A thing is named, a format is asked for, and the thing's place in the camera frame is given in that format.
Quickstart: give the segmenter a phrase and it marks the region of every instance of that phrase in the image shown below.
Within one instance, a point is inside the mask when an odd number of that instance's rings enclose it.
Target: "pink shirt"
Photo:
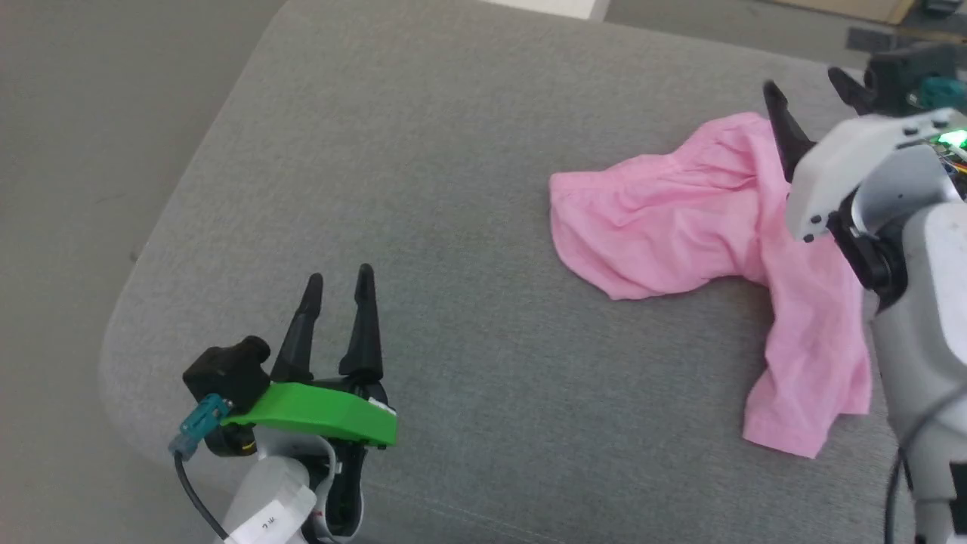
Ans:
[[[788,192],[769,122],[740,113],[702,125],[668,155],[554,174],[551,231],[561,260],[612,299],[721,276],[768,287],[776,321],[744,437],[814,458],[839,414],[869,411],[869,355],[862,287],[831,237],[792,238]]]

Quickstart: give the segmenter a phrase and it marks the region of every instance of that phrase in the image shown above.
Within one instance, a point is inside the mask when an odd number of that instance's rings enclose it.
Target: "gray floor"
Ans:
[[[209,541],[173,469],[106,426],[95,367],[133,257],[280,4],[0,0],[3,542]]]
[[[867,57],[846,48],[851,26],[889,29],[761,0],[611,0],[604,20],[849,68],[863,68]]]

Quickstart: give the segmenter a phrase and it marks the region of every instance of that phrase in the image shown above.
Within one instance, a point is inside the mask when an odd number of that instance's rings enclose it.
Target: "white label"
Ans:
[[[391,413],[392,415],[396,415],[396,410],[394,410],[394,409],[392,409],[392,408],[384,405],[383,403],[377,401],[376,399],[373,399],[372,397],[369,397],[369,403],[371,405],[376,406],[377,408],[380,408],[382,410],[385,410],[385,411]]]
[[[315,493],[304,485],[286,487],[246,522],[233,530],[225,542],[233,544],[285,544],[302,527],[312,508]]]

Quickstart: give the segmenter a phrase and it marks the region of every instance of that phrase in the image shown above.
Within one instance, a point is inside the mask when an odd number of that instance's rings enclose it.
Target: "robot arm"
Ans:
[[[918,544],[967,542],[967,203],[925,142],[967,128],[947,106],[967,106],[962,85],[945,83],[955,77],[946,46],[875,55],[866,85],[832,69],[840,97],[861,116],[818,143],[805,137],[775,84],[765,88],[792,183],[790,232],[805,242],[831,234],[880,298],[871,327],[900,440],[887,542],[901,467],[916,503]],[[956,92],[931,94],[938,88]]]
[[[268,345],[248,337],[209,348],[183,376],[198,408],[168,449],[195,507],[227,544],[347,544],[365,513],[360,480],[369,446],[396,443],[396,412],[383,377],[372,268],[360,267],[357,313],[341,378],[309,371],[322,276],[313,274],[270,374]],[[194,494],[182,466],[205,440],[221,457],[256,455],[219,523]]]

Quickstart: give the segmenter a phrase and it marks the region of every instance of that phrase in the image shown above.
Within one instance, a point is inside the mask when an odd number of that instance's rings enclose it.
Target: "gray fabric surface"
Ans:
[[[550,241],[551,173],[764,111],[767,77],[811,134],[849,114],[824,67],[759,51],[458,0],[293,0],[118,303],[114,423],[167,465],[184,368],[247,334],[277,347],[313,271],[313,369],[333,375],[365,261],[400,414],[399,446],[367,461],[375,541],[875,540],[894,450],[879,393],[816,461],[744,442],[768,293],[612,302]],[[230,489],[247,466],[202,453],[190,471]]]

